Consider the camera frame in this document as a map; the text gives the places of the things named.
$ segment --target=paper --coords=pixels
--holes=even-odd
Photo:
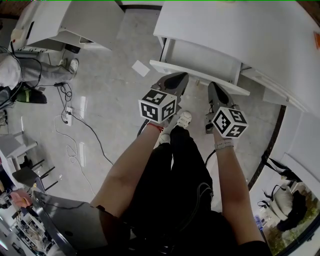
[[[142,77],[145,77],[146,74],[148,74],[148,72],[150,71],[150,69],[144,65],[141,61],[137,60],[132,68],[137,71]]]

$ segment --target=white cloth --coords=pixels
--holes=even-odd
[[[292,195],[290,188],[286,186],[285,191],[279,188],[279,190],[274,194],[274,200],[283,214],[288,216],[292,211],[294,201],[294,196]]]
[[[11,90],[21,81],[19,63],[12,56],[0,54],[0,87],[9,87]]]
[[[29,86],[35,86],[38,83],[40,74],[40,65],[33,59],[20,59],[23,72],[23,81]],[[68,82],[75,75],[63,66],[52,66],[41,62],[42,74],[39,86],[50,86],[58,83]]]

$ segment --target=black cable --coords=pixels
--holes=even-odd
[[[6,110],[3,110],[4,114],[6,115],[5,117],[5,123],[6,123],[6,128],[8,130],[8,134],[9,134],[9,120],[8,120],[8,112]]]
[[[138,134],[137,134],[137,137],[141,134],[141,132],[143,131],[143,129],[145,128],[145,126],[149,123],[149,120],[146,119],[144,120],[143,124],[141,125],[139,131],[138,131]]]
[[[24,81],[24,74],[23,74],[23,72],[22,72],[21,63],[20,63],[20,61],[16,58],[16,56],[14,56],[14,54],[12,54],[11,52],[9,52],[9,50],[8,50],[7,48],[5,48],[5,47],[3,47],[3,46],[0,46],[0,48],[1,48],[1,49],[4,49],[12,58],[14,58],[14,59],[18,62],[19,66],[20,66],[20,74],[21,74],[21,82],[20,82],[20,85],[19,85],[18,89],[16,89],[16,91],[11,95],[10,98],[8,98],[7,100],[5,100],[4,102],[2,102],[2,103],[0,104],[0,107],[2,107],[2,106],[3,106],[4,104],[6,104],[9,100],[11,100],[12,97],[13,97],[15,94],[17,94],[17,92],[18,92],[19,89],[21,88],[22,83],[23,83],[23,81]]]
[[[47,86],[54,86],[54,87],[59,87],[62,85],[59,85],[60,83],[55,83],[55,84],[48,84],[48,85],[38,85],[39,87],[47,87]]]
[[[13,108],[12,105],[14,105],[14,104],[15,104],[15,102],[10,102],[10,103],[8,103],[7,105],[1,106],[1,107],[0,107],[0,110],[3,110],[3,109],[12,109],[12,108]]]
[[[53,206],[53,207],[56,207],[56,208],[59,208],[59,209],[63,209],[63,210],[77,209],[77,208],[80,208],[81,206],[83,206],[86,203],[86,202],[82,202],[78,206],[75,206],[75,207],[62,207],[62,206],[56,206],[54,204],[46,203],[44,201],[41,201],[41,202],[46,206]]]
[[[65,85],[68,85],[68,87],[69,87],[69,89],[70,89],[69,91],[66,90]],[[89,128],[91,129],[91,131],[94,133],[96,139],[98,140],[98,142],[99,142],[99,144],[100,144],[100,148],[101,148],[101,151],[102,151],[102,154],[103,154],[104,158],[107,159],[107,160],[110,162],[110,164],[114,165],[114,163],[111,162],[111,161],[109,160],[109,158],[106,157],[105,152],[104,152],[104,148],[102,147],[102,143],[101,143],[98,135],[97,135],[96,132],[94,131],[94,129],[92,129],[91,126],[88,125],[88,124],[86,124],[84,121],[82,121],[82,120],[80,120],[79,118],[75,117],[71,112],[66,111],[67,102],[70,102],[70,101],[71,101],[72,95],[73,95],[73,94],[72,94],[72,89],[71,89],[70,85],[66,82],[66,83],[64,83],[64,84],[58,83],[58,84],[55,84],[54,86],[57,88],[57,90],[58,90],[58,92],[59,92],[59,96],[60,96],[61,103],[62,103],[62,106],[63,106],[63,110],[62,110],[62,112],[61,112],[61,119],[62,119],[62,121],[63,121],[65,124],[68,123],[67,121],[65,121],[65,120],[62,118],[62,115],[63,115],[63,113],[65,112],[66,114],[69,114],[69,115],[73,116],[75,119],[77,119],[78,121],[82,122],[84,125],[86,125],[87,127],[89,127]],[[64,94],[64,101],[65,101],[65,103],[64,103],[64,101],[62,100],[60,91],[61,91],[61,93]]]
[[[209,161],[209,159],[210,159],[210,157],[214,154],[214,153],[216,153],[216,150],[213,150],[212,152],[211,152],[211,154],[207,157],[207,159],[205,160],[205,167],[207,167],[207,164],[208,164],[208,161]]]
[[[61,119],[62,119],[62,121],[63,121],[65,124],[67,124],[68,122],[65,121],[62,116],[63,116],[64,113],[67,113],[67,111],[66,111],[67,102],[70,102],[71,99],[72,99],[72,90],[71,90],[71,87],[70,87],[70,85],[69,85],[67,82],[66,82],[66,83],[57,83],[57,84],[55,84],[54,86],[55,86],[55,87],[57,88],[57,90],[58,90],[58,93],[59,93],[59,96],[60,96],[60,99],[61,99],[61,103],[62,103],[62,105],[63,105],[63,110],[62,110],[62,112],[61,112]],[[62,94],[64,94],[64,101],[65,101],[65,103],[64,103],[63,100],[62,100],[62,96],[61,96],[61,93],[60,93],[60,92],[61,92]]]
[[[90,125],[86,124],[86,123],[85,123],[84,121],[82,121],[81,119],[75,117],[75,116],[74,116],[73,114],[71,114],[70,112],[67,112],[67,113],[68,113],[69,115],[73,116],[75,119],[79,120],[80,122],[82,122],[84,125],[88,126],[88,127],[91,129],[91,131],[94,133],[96,139],[98,140],[98,142],[99,142],[99,144],[100,144],[100,148],[101,148],[101,150],[102,150],[102,153],[103,153],[104,158],[107,159],[107,160],[110,162],[110,164],[114,165],[114,164],[106,157],[105,152],[104,152],[104,149],[103,149],[102,144],[101,144],[101,141],[100,141],[98,135],[96,134],[96,132],[94,131],[94,129],[92,129]]]
[[[214,104],[212,102],[210,102],[210,108],[209,108],[209,113],[212,114],[214,112]]]
[[[50,63],[50,65],[51,65],[51,59],[50,59],[50,55],[49,55],[49,53],[48,53],[48,59],[49,59],[49,63]]]
[[[67,50],[67,49],[64,49],[64,52],[63,52],[62,57],[61,57],[61,60],[63,60],[63,59],[64,59],[64,56],[65,56],[66,50]]]

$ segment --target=power strip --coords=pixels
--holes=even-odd
[[[71,107],[66,107],[66,111],[70,112],[71,114],[73,114],[73,109]],[[66,123],[66,125],[67,126],[71,126],[72,125],[72,117],[73,116],[68,114],[68,113],[66,113],[65,117],[66,117],[65,120],[68,122],[68,123]]]

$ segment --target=person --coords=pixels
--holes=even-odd
[[[67,59],[60,61],[58,66],[44,62],[40,64],[30,58],[18,58],[22,67],[23,81],[34,87],[41,78],[39,86],[49,86],[70,81],[76,74],[79,61],[75,58],[67,67]],[[9,54],[0,54],[0,87],[9,87],[13,90],[21,82],[21,68],[17,60]]]
[[[114,248],[128,246],[131,254],[271,255],[232,146],[216,150],[222,214],[211,210],[212,179],[187,130],[191,120],[184,111],[155,149],[164,124],[149,122],[112,166],[91,202],[110,214],[106,237],[112,242],[125,237],[111,224],[121,221],[139,242]],[[216,130],[213,136],[215,143],[223,140]]]

